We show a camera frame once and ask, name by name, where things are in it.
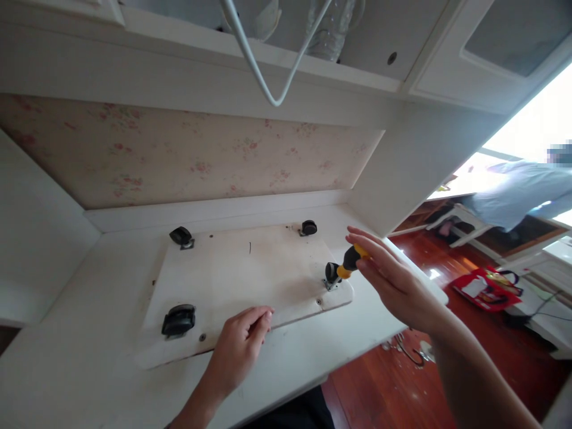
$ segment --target black cable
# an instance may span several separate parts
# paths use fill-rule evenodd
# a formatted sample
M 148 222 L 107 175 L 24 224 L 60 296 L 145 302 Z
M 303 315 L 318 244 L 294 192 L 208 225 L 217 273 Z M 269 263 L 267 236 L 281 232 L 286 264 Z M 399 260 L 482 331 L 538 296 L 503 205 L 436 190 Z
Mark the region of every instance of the black cable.
M 565 321 L 567 321 L 567 322 L 572 322 L 572 319 L 565 319 L 565 318 L 562 318 L 562 317 L 559 317 L 559 316 L 550 315 L 550 314 L 548 314 L 548 313 L 536 313 L 535 316 L 538 315 L 538 314 L 545 315 L 545 316 L 550 316 L 550 317 L 553 317 L 553 318 L 555 318 L 555 319 L 565 320 Z
M 536 316 L 536 315 L 540 312 L 540 310 L 542 310 L 542 307 L 544 307 L 546 304 L 548 304 L 548 301 L 552 300 L 552 298 L 554 298 L 554 297 L 555 297 L 556 295 L 558 295 L 560 292 L 562 292 L 562 291 L 557 291 L 557 292 L 553 293 L 553 294 L 550 296 L 550 298 L 544 300 L 544 302 L 543 302 L 542 304 L 540 304 L 540 307 L 538 307 L 538 308 L 536 309 L 536 311 L 534 312 L 534 314 L 531 314 L 530 317 L 533 318 L 534 316 Z

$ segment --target floral wallpaper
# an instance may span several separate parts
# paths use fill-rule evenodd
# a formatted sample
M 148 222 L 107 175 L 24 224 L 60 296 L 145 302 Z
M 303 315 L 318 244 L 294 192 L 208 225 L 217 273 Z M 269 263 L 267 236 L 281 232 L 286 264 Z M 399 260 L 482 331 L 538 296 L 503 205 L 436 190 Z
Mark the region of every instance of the floral wallpaper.
M 10 94 L 0 127 L 85 209 L 350 189 L 383 134 Z

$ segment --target wooden board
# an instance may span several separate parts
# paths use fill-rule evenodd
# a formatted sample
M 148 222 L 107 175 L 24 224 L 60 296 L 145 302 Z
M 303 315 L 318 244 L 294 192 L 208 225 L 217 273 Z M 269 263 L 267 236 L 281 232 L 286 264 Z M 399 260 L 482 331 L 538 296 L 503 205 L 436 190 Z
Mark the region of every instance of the wooden board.
M 150 369 L 212 350 L 225 321 L 251 306 L 274 307 L 272 328 L 278 328 L 352 302 L 347 281 L 330 292 L 322 283 L 334 258 L 320 233 L 300 237 L 299 228 L 193 234 L 195 247 L 189 250 L 166 237 L 170 243 L 137 338 L 137 364 Z M 195 326 L 184 337 L 167 340 L 163 319 L 179 304 L 196 307 Z

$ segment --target white chair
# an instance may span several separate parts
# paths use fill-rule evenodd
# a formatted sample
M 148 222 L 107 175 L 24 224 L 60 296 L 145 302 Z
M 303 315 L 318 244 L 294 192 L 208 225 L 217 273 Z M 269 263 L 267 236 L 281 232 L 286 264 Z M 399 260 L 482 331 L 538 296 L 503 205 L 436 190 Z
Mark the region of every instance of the white chair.
M 472 226 L 475 227 L 475 229 L 472 232 L 470 232 L 469 234 L 467 234 L 466 236 L 461 237 L 460 239 L 458 239 L 454 243 L 451 243 L 449 245 L 449 247 L 459 247 L 460 245 L 466 244 L 469 240 L 472 240 L 473 238 L 477 238 L 479 235 L 483 234 L 484 232 L 488 231 L 490 228 L 494 227 L 494 225 L 489 225 L 488 223 L 484 223 L 477 216 L 475 216 L 474 214 L 469 212 L 469 210 L 465 206 L 463 206 L 462 204 L 456 203 L 452 210 L 449 210 L 447 213 L 445 213 L 443 216 L 438 218 L 431 225 L 427 225 L 426 229 L 427 230 L 433 229 L 433 228 L 441 225 L 441 223 L 444 220 L 446 220 L 450 217 L 453 217 L 453 216 L 457 216 L 463 222 L 470 223 Z

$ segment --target window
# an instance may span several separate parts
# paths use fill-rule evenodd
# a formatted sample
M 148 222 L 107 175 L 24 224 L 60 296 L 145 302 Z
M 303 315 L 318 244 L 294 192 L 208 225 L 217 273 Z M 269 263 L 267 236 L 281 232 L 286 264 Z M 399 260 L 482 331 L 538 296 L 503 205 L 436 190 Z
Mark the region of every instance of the window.
M 546 162 L 552 144 L 572 139 L 572 64 L 487 141 L 455 175 L 506 161 Z

